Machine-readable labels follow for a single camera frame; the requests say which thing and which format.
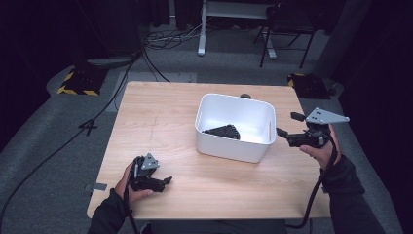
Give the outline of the person's right hand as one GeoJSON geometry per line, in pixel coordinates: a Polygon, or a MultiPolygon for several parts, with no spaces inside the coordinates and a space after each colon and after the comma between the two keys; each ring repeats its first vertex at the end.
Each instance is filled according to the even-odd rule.
{"type": "Polygon", "coordinates": [[[341,149],[337,139],[337,135],[332,125],[329,126],[331,140],[322,148],[314,148],[309,145],[301,145],[299,149],[308,154],[310,157],[314,158],[320,165],[320,167],[325,170],[330,162],[331,154],[333,149],[336,149],[337,156],[334,161],[336,165],[341,160],[341,149]]]}

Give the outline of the white desk frame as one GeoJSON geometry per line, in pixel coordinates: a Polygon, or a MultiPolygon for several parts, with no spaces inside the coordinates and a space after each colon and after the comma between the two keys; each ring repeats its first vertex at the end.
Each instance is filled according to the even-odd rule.
{"type": "Polygon", "coordinates": [[[202,57],[206,53],[208,17],[264,20],[268,7],[269,4],[203,0],[198,55],[202,57]]]}

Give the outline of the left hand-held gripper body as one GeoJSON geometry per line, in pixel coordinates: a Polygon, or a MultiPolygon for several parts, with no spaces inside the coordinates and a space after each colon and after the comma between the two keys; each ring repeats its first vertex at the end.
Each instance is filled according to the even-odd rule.
{"type": "Polygon", "coordinates": [[[161,190],[161,182],[151,175],[160,167],[158,161],[151,153],[145,156],[137,156],[131,166],[131,188],[134,191],[151,189],[161,190]]]}

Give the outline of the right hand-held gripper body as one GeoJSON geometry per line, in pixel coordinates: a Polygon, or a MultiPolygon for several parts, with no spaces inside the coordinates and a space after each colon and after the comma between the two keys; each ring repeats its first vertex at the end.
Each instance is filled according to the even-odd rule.
{"type": "Polygon", "coordinates": [[[335,123],[347,123],[350,118],[316,107],[306,120],[307,129],[300,134],[289,134],[287,142],[290,147],[310,145],[314,148],[325,146],[330,137],[329,125],[335,123]]]}

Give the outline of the black stand base yellow corner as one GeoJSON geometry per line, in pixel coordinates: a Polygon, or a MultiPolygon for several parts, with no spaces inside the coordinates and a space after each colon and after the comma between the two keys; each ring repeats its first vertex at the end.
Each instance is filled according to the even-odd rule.
{"type": "Polygon", "coordinates": [[[330,99],[323,81],[313,74],[291,73],[287,76],[287,84],[299,98],[330,99]]]}

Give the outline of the black chair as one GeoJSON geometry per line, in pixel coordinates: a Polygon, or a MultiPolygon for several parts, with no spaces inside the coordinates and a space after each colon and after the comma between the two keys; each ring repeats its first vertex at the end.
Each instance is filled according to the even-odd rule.
{"type": "Polygon", "coordinates": [[[286,47],[287,50],[290,49],[290,46],[301,35],[309,35],[310,38],[299,65],[299,67],[302,68],[316,33],[316,28],[311,21],[309,12],[302,6],[276,3],[266,9],[266,17],[266,22],[259,29],[254,39],[254,42],[256,42],[260,36],[264,39],[264,47],[259,66],[263,66],[265,52],[267,51],[267,46],[272,35],[293,35],[294,38],[286,47]]]}

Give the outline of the grey flat stand foot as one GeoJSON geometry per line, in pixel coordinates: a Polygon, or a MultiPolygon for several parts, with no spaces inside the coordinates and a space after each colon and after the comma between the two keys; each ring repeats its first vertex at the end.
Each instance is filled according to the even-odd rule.
{"type": "Polygon", "coordinates": [[[133,58],[92,58],[87,63],[96,68],[114,69],[124,67],[133,62],[133,58]]]}

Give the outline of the white plastic bin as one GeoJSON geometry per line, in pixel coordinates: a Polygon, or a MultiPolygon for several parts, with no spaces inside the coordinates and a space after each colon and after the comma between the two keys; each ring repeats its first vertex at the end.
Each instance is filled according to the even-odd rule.
{"type": "Polygon", "coordinates": [[[206,94],[195,120],[199,152],[226,159],[259,163],[276,141],[276,110],[272,104],[245,97],[206,94]],[[206,134],[232,125],[240,138],[206,134]]]}

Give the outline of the grey tape strip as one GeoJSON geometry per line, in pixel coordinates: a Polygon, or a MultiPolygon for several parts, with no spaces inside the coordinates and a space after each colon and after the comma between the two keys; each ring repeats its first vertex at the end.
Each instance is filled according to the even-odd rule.
{"type": "Polygon", "coordinates": [[[105,191],[107,184],[105,183],[93,183],[93,184],[86,184],[84,190],[93,192],[95,190],[105,191]]]}

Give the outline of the black yellow striped stand base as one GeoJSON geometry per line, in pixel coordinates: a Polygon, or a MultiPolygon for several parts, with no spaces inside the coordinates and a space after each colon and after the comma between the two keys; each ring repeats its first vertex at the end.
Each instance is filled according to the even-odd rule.
{"type": "Polygon", "coordinates": [[[72,68],[65,76],[57,90],[58,94],[99,96],[107,69],[89,68],[79,70],[72,68]]]}

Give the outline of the blue toy car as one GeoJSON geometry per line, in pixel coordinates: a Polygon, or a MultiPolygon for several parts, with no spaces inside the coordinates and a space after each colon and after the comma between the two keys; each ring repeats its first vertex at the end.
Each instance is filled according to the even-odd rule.
{"type": "Polygon", "coordinates": [[[213,135],[213,136],[218,136],[218,137],[226,137],[226,138],[237,139],[237,140],[241,139],[241,135],[239,131],[234,125],[231,125],[231,124],[204,130],[204,133],[213,135]]]}

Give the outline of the person's left hand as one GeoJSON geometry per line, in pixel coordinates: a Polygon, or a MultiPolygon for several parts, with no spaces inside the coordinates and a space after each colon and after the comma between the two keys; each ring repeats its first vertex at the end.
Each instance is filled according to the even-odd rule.
{"type": "Polygon", "coordinates": [[[127,185],[127,182],[129,180],[130,171],[131,171],[131,164],[127,165],[122,178],[116,184],[116,186],[114,188],[116,194],[119,197],[121,197],[122,199],[125,199],[125,191],[129,190],[128,201],[130,203],[134,203],[134,202],[136,202],[136,201],[138,201],[142,198],[145,198],[145,197],[148,197],[148,196],[152,195],[154,193],[154,191],[151,190],[151,189],[134,191],[133,189],[131,189],[127,185]]]}

